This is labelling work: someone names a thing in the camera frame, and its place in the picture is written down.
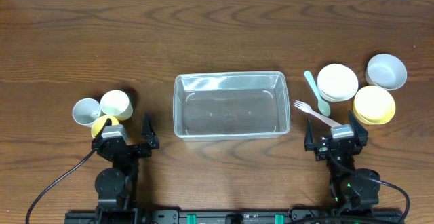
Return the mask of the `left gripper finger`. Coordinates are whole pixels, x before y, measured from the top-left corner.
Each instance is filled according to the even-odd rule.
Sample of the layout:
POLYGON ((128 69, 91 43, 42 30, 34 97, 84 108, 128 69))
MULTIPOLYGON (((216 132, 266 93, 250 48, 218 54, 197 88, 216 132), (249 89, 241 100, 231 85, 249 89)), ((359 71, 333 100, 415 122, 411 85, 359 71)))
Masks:
POLYGON ((143 127, 142 127, 142 138, 145 140, 146 144, 150 149, 158 149, 159 139, 153 130, 151 125, 150 115, 146 113, 144 115, 143 127))
POLYGON ((104 124, 102 125, 101 129, 100 129, 100 134, 102 134, 103 130, 107 127, 107 126, 111 126, 112 125, 112 121, 111 119, 106 119, 106 121, 104 122, 104 124))

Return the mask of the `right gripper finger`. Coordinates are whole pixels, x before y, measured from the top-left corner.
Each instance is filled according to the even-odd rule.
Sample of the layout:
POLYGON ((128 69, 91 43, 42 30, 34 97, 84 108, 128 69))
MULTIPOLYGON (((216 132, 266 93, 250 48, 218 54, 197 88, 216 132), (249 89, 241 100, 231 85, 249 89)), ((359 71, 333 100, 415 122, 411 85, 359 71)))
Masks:
POLYGON ((304 148, 305 151, 314 151, 316 149, 316 144, 313 142, 313 135, 311 131, 311 121, 307 119, 307 129, 304 138, 304 148))
POLYGON ((349 111, 349 121, 357 140, 362 146, 366 146, 368 141, 368 131, 357 121, 351 111, 349 111))

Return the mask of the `yellow plastic cup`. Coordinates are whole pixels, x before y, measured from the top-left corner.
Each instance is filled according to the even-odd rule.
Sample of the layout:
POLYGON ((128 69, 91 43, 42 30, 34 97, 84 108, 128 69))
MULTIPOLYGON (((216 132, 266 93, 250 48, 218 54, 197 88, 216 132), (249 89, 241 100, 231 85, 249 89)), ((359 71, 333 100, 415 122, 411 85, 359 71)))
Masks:
POLYGON ((119 124, 118 119, 111 116, 111 115, 104 115, 102 117, 99 117, 92 125, 91 134, 92 134, 93 138, 95 138, 97 136, 97 134, 101 131, 101 129, 103 128, 103 125, 106 123, 106 121, 108 119, 111 121, 112 125, 118 125, 119 124))

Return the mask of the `white plastic cup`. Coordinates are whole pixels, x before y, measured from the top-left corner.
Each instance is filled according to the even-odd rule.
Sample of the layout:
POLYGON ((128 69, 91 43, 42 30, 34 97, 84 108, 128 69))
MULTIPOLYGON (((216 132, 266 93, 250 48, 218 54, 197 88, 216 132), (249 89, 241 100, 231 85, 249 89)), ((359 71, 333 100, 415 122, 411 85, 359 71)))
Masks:
POLYGON ((111 90, 104 94, 100 100, 100 108, 104 114, 120 121, 129 119, 133 114, 130 98, 121 90, 111 90))

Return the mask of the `grey plastic cup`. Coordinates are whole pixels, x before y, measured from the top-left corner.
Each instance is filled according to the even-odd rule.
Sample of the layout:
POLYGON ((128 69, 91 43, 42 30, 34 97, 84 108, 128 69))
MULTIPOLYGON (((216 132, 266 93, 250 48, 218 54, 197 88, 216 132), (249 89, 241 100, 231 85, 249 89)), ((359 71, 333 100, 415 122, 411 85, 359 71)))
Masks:
POLYGON ((81 99, 73 107, 72 116, 76 123, 91 128, 101 116, 100 103, 93 98, 81 99))

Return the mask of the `yellow plastic bowl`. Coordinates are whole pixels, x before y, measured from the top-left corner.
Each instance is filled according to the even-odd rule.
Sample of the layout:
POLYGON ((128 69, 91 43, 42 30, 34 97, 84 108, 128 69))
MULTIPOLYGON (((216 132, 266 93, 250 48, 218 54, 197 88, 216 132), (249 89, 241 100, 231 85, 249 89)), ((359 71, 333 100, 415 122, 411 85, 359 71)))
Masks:
POLYGON ((365 86, 354 97, 353 112, 365 124, 381 125, 392 120, 396 104, 387 90, 378 86, 365 86))

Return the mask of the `clear plastic storage container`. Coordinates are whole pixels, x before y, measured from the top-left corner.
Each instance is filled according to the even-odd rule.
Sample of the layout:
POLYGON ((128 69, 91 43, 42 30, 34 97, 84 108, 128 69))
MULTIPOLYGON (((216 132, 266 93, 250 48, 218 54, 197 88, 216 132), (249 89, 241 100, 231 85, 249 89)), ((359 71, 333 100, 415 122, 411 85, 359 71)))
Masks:
POLYGON ((277 138, 290 131, 280 71, 181 74, 174 82, 174 133, 184 141, 277 138))

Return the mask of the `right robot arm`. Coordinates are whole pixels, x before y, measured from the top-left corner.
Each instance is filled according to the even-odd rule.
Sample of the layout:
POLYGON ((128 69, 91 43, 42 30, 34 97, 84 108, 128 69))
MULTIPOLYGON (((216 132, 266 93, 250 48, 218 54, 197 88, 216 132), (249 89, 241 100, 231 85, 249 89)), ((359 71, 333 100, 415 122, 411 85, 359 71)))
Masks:
POLYGON ((330 173, 329 188, 337 204, 331 209, 333 215, 350 212, 373 213, 372 207, 379 203, 379 174, 367 168, 356 169, 354 156, 367 145, 368 131, 349 112, 349 123, 343 128, 345 136, 326 136, 313 141, 311 123, 307 122, 304 148, 312 151, 317 161, 326 161, 330 173))

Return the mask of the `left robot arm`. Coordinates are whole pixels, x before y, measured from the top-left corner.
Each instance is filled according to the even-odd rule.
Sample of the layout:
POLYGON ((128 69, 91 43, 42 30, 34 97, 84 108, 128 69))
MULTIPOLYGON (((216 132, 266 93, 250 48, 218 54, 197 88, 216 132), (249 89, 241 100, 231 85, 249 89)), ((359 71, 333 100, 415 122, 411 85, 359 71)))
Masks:
POLYGON ((142 127, 144 142, 129 145, 128 138, 123 125, 114 125, 108 119, 92 140, 92 150, 112 163, 95 180, 97 223, 140 223, 145 218, 136 207, 139 160, 150 157, 151 151, 159 148, 149 114, 144 116, 142 127))

